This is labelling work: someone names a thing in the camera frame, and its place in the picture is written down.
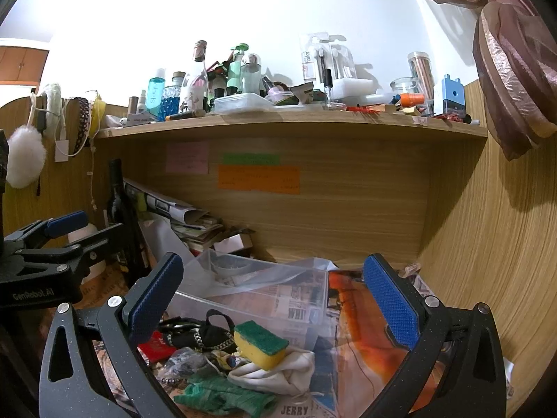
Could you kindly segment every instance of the green sticky note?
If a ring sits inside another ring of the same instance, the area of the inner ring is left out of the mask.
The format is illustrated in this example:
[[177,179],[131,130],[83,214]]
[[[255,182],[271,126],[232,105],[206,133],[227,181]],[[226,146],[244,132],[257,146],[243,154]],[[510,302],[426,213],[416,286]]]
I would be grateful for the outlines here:
[[223,165],[280,165],[277,154],[224,153]]

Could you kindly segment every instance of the pink sticky note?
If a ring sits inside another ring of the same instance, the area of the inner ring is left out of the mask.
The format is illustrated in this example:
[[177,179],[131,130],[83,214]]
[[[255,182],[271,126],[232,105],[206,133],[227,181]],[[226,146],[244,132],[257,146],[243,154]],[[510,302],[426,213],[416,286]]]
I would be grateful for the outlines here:
[[166,172],[209,174],[209,142],[168,143],[166,145]]

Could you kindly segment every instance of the fluffy white puff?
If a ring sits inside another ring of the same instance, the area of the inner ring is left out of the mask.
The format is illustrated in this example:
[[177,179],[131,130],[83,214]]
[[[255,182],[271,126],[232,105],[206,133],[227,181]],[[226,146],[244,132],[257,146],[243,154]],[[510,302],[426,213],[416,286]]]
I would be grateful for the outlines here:
[[24,188],[40,176],[45,165],[46,149],[41,134],[32,126],[21,126],[8,140],[8,174],[13,188]]

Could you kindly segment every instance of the curtain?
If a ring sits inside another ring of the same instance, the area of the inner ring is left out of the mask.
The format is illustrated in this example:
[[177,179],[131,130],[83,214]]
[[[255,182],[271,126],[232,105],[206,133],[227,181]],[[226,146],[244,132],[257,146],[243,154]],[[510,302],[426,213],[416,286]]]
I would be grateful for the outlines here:
[[529,0],[434,0],[483,8],[473,55],[487,127],[508,160],[557,131],[557,43]]

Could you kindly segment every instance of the sponge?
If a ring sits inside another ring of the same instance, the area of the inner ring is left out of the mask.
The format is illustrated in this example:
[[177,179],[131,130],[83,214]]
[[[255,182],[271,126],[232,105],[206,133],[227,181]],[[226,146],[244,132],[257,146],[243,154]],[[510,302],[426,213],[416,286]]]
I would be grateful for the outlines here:
[[265,371],[272,370],[282,361],[289,344],[287,339],[278,337],[252,320],[236,325],[234,341],[244,357]]

